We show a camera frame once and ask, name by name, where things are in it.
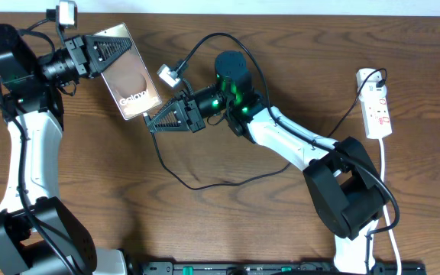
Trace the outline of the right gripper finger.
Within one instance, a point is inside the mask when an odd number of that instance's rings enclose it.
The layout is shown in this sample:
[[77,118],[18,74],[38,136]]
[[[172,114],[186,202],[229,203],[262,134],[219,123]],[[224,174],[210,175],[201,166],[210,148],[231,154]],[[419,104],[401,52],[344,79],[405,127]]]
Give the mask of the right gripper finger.
[[174,96],[169,99],[162,107],[160,107],[154,114],[154,117],[160,115],[167,115],[172,113],[176,116],[184,116],[185,114],[185,100],[183,97]]
[[158,117],[147,116],[147,127],[150,133],[170,132],[170,131],[192,131],[193,124],[189,119],[187,111],[188,104],[185,101],[184,116],[176,116],[172,113],[160,115]]

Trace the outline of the Galaxy S25 Ultra smartphone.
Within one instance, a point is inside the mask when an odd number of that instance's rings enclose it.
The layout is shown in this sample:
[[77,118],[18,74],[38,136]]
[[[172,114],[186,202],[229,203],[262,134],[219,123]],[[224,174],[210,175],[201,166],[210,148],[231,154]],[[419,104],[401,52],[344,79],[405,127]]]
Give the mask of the Galaxy S25 Ultra smartphone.
[[125,23],[100,31],[97,35],[125,37],[131,41],[131,48],[102,73],[123,119],[130,120],[160,106],[160,95]]

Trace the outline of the white power strip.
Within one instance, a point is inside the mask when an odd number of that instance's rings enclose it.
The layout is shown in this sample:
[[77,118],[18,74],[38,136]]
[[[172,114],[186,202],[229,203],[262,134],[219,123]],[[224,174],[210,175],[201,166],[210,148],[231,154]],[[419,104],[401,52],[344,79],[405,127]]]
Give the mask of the white power strip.
[[366,137],[383,139],[392,134],[383,69],[363,68],[356,73],[357,97],[361,104]]

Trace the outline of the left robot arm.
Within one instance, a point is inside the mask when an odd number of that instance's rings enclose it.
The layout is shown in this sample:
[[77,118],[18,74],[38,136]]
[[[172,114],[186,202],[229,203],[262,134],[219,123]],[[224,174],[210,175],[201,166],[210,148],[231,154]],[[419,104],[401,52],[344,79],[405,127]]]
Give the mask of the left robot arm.
[[128,37],[75,36],[38,57],[32,28],[0,24],[0,110],[11,136],[0,204],[0,270],[5,274],[133,274],[121,249],[95,246],[60,198],[58,153],[67,86],[103,73],[131,49]]

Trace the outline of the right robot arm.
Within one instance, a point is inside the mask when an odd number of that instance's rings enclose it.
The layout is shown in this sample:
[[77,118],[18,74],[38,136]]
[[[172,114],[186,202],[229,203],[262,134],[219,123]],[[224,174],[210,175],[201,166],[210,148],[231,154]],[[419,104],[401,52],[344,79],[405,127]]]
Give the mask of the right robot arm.
[[144,120],[151,134],[197,132],[213,115],[222,115],[237,136],[275,151],[302,172],[318,216],[335,236],[337,270],[374,270],[372,236],[390,198],[358,140],[314,134],[268,105],[252,84],[244,55],[233,50],[216,57],[214,84],[179,91]]

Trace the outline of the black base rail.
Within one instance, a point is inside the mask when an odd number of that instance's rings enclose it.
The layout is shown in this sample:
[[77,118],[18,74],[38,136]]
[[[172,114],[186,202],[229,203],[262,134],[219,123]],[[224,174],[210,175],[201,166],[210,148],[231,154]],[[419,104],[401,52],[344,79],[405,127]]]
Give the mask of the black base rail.
[[340,271],[327,260],[302,262],[171,262],[151,261],[141,264],[143,275],[300,275],[300,274],[357,274]]

